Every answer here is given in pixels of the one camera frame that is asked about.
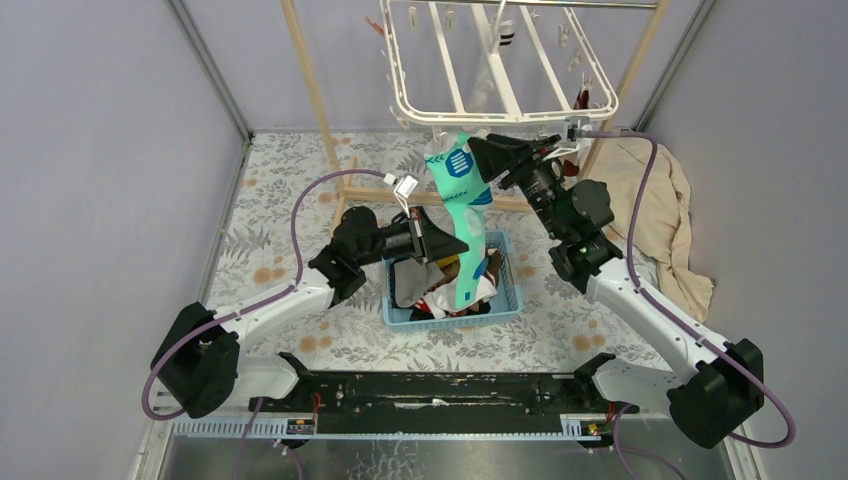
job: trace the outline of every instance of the beige fabric bag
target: beige fabric bag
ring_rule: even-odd
[[[606,182],[615,213],[613,230],[627,236],[633,202],[651,155],[650,142],[640,138],[605,140],[589,178]],[[712,281],[689,270],[692,228],[689,224],[689,181],[671,153],[660,145],[648,179],[635,245],[658,262],[660,290],[698,321],[707,317]]]

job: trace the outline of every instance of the laundry basket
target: laundry basket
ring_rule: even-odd
[[[443,330],[458,327],[475,327],[506,323],[518,315],[524,308],[521,299],[521,288],[515,283],[512,274],[512,243],[509,235],[503,230],[486,232],[486,248],[497,248],[503,255],[498,294],[489,299],[491,312],[481,315],[466,315],[464,317],[446,317],[437,320],[410,321],[411,308],[395,308],[392,306],[390,295],[394,292],[394,269],[389,262],[384,262],[386,270],[386,285],[383,290],[383,320],[395,333],[422,332],[425,330]]]

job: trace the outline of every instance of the wooden frame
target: wooden frame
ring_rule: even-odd
[[[589,6],[589,3],[590,2],[584,2],[583,6]],[[619,104],[623,104],[625,98],[630,93],[630,88],[633,85],[633,80],[636,78],[636,74],[639,72],[639,68],[642,66],[642,61],[644,60],[645,55],[648,52],[648,48],[650,47],[651,42],[654,39],[654,35],[657,32],[657,28],[659,27],[660,21],[662,20],[666,10],[668,9],[668,3],[669,0],[656,0],[653,12],[651,13],[651,18],[648,20],[648,23],[642,30],[639,42],[634,48],[633,54],[630,57],[630,61],[627,63],[627,68],[624,70],[624,75],[621,78],[621,82],[619,83],[618,88],[616,89]],[[283,14],[286,17],[286,24],[289,27],[289,35],[291,36],[295,52],[297,53],[297,59],[300,63],[300,68],[303,72],[303,78],[306,81],[306,88],[309,90],[309,98],[312,101],[312,110],[315,114],[315,121],[318,123],[318,128],[321,131],[321,138],[324,142],[324,149],[327,152],[327,160],[330,163],[330,168],[334,172],[337,172],[341,169],[341,166],[339,165],[339,158],[336,154],[336,148],[333,145],[333,137],[330,134],[330,125],[329,122],[327,122],[327,112],[324,109],[324,102],[321,97],[321,92],[318,89],[318,82],[315,79],[315,71],[312,69],[312,61],[309,57],[309,51],[306,47],[306,39],[303,37],[303,30],[300,26],[300,20],[298,19],[297,11],[294,8],[294,0],[280,0],[280,5],[282,6]],[[563,6],[568,6],[568,2],[564,2]],[[605,8],[598,4],[595,4],[593,6]],[[601,126],[601,130],[611,130],[614,126],[615,118],[616,116],[613,115],[612,117],[604,121]],[[589,149],[589,154],[586,157],[586,161],[583,167],[581,168],[580,178],[589,177],[589,174],[592,170],[592,166],[595,164],[598,154],[600,153],[602,142],[603,141],[601,139],[597,139],[592,143],[592,147]],[[354,168],[356,165],[355,157],[352,158],[351,163],[351,168]],[[333,223],[334,226],[338,225],[338,222],[341,220],[341,215],[345,210],[345,204],[348,200],[373,202],[395,201],[394,195],[389,190],[374,187],[353,186],[349,175],[344,179],[341,177],[337,177],[336,188],[339,193],[339,202],[338,206],[336,207],[336,217]],[[441,205],[442,199],[436,192],[415,192],[412,194],[412,196],[410,196],[409,203],[418,205]],[[494,208],[498,210],[511,210],[521,212],[533,211],[530,208],[530,205],[527,204],[527,201],[520,197],[495,196]]]

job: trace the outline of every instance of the white wall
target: white wall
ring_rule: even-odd
[[[240,139],[162,1],[0,3],[0,465],[126,478]]]
[[[671,2],[634,82],[629,100],[622,106],[618,117],[622,125],[632,125],[639,117],[700,2]],[[185,0],[185,3],[252,128],[317,128],[279,0]],[[364,21],[368,15],[381,23],[380,2],[296,0],[295,5],[309,43],[331,127],[359,130],[398,128],[388,111],[393,97],[386,82],[388,64],[380,54],[380,50],[385,49],[385,41]],[[399,40],[402,55],[403,52],[410,54],[409,61],[406,57],[402,58],[407,71],[410,101],[414,106],[450,109],[449,90],[432,35],[429,10],[424,3],[416,5],[421,33]],[[403,3],[393,7],[396,26],[401,33],[408,31],[406,8],[407,4]],[[509,7],[507,16],[514,8]],[[448,42],[457,47],[452,48],[451,55],[465,93],[470,92],[473,86],[481,58],[477,52],[480,42],[468,8],[457,6],[456,12],[458,25],[448,36]],[[571,58],[570,53],[563,54],[557,48],[557,26],[565,23],[564,16],[555,8],[540,8],[539,12],[545,14],[538,26],[540,36],[558,75],[564,76]],[[617,85],[649,13],[608,9],[578,9],[577,12],[607,76],[613,85]],[[511,78],[519,100],[532,99],[539,92],[550,90],[535,57],[516,60],[515,65],[531,72],[527,74],[517,72],[520,69],[510,69],[510,74],[517,73]],[[576,77],[561,78],[569,98],[573,98],[579,89],[579,75]],[[540,110],[550,109],[548,104]]]
[[[798,422],[793,445],[762,451],[770,480],[848,470],[846,18],[838,0],[720,2],[651,127],[692,183],[710,324],[760,346]],[[772,407],[751,424],[785,432]]]

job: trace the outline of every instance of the floral tablecloth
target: floral tablecloth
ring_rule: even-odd
[[[411,172],[433,189],[424,166],[429,136],[420,133],[336,134],[342,168],[357,157],[359,167]],[[320,135],[258,134],[225,248],[217,266],[209,305],[251,297],[294,277],[289,237],[294,201],[303,188],[329,172]],[[378,179],[355,184],[379,185]],[[298,241],[309,259],[330,238],[338,195],[330,181],[319,186],[298,213]],[[370,203],[381,222],[398,212],[393,204]],[[442,228],[452,229],[444,209],[428,207]],[[606,307],[590,303],[559,279],[547,254],[547,239],[534,214],[489,211],[488,228],[506,230],[515,253],[512,263],[524,297],[513,321],[486,327],[395,334],[384,325],[379,267],[366,267],[368,282],[332,310],[287,323],[256,347],[262,355],[294,353],[310,369],[463,370],[568,372],[598,352],[613,352],[636,364],[667,368],[656,351]],[[623,247],[620,238],[613,240]],[[652,260],[636,255],[637,269],[656,284]]]

